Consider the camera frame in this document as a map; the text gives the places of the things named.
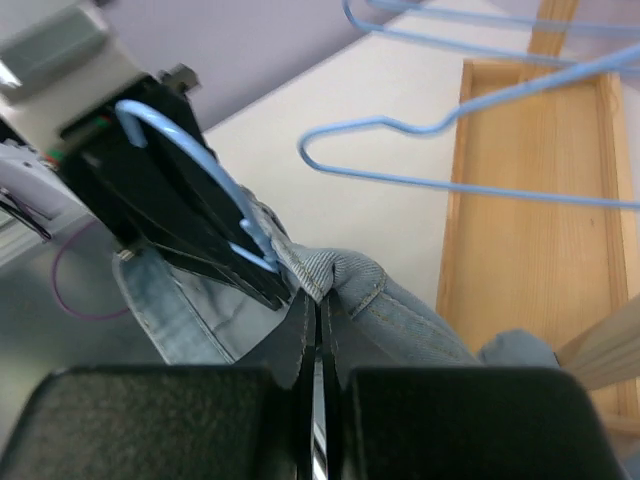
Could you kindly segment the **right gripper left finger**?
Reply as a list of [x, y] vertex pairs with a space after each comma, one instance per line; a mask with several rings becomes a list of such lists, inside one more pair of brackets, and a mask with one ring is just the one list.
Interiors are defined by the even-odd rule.
[[316, 309], [232, 365], [77, 367], [31, 394], [5, 479], [309, 479]]

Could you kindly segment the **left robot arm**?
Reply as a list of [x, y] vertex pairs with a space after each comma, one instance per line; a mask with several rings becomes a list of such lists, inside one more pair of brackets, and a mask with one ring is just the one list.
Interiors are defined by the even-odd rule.
[[277, 309], [289, 289], [246, 194], [200, 131], [188, 99], [197, 85], [179, 65], [105, 92], [58, 82], [29, 102], [24, 121], [5, 106], [4, 208], [48, 234], [64, 208], [85, 207], [122, 249], [150, 249]]

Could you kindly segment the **blue hanger with denim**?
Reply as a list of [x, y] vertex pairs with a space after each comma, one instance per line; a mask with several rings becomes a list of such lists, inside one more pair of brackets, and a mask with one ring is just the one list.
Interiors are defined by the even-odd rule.
[[275, 274], [280, 272], [278, 257], [272, 248], [270, 237], [259, 225], [247, 196], [203, 145], [197, 142], [174, 121], [139, 101], [118, 101], [115, 105], [115, 113], [129, 142], [133, 146], [137, 148], [147, 146], [147, 139], [140, 126], [141, 123], [145, 123], [166, 137], [183, 153], [189, 156], [192, 161], [198, 164], [207, 175], [221, 187], [227, 196], [231, 198], [237, 209], [241, 212], [242, 218], [239, 221], [239, 225], [241, 229], [251, 237], [262, 252], [262, 255], [255, 255], [244, 247], [229, 241], [231, 250], [268, 272]]

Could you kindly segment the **light blue denim garment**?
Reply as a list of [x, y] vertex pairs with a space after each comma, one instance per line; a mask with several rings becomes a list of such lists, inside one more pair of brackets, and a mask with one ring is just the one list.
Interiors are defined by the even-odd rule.
[[[266, 204], [253, 199], [251, 206], [275, 248], [286, 286], [302, 299], [302, 326], [335, 291], [348, 324], [394, 365], [558, 367], [552, 348], [521, 329], [499, 333], [472, 353], [441, 316], [373, 259], [295, 243]], [[271, 310], [238, 289], [171, 266], [151, 247], [129, 260], [114, 259], [113, 272], [132, 315], [167, 364], [237, 362], [293, 307], [286, 302]]]

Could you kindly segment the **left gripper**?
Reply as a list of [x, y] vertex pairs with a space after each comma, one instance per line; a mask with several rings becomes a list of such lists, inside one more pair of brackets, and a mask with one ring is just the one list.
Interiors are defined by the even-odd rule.
[[242, 214], [231, 198], [147, 124], [140, 124], [145, 146], [132, 145], [116, 117], [117, 102], [139, 101], [174, 121], [218, 162], [186, 97], [198, 84], [196, 73], [179, 65], [117, 88], [62, 130], [59, 176], [124, 248], [138, 254], [151, 247], [170, 265], [276, 310], [290, 298], [283, 268], [278, 261], [280, 272], [268, 272], [232, 250], [237, 244], [262, 255], [241, 229]]

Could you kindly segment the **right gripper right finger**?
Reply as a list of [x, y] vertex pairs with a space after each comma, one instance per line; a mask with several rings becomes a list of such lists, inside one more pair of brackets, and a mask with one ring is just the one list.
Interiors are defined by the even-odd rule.
[[331, 479], [621, 479], [582, 386], [544, 367], [396, 366], [320, 306]]

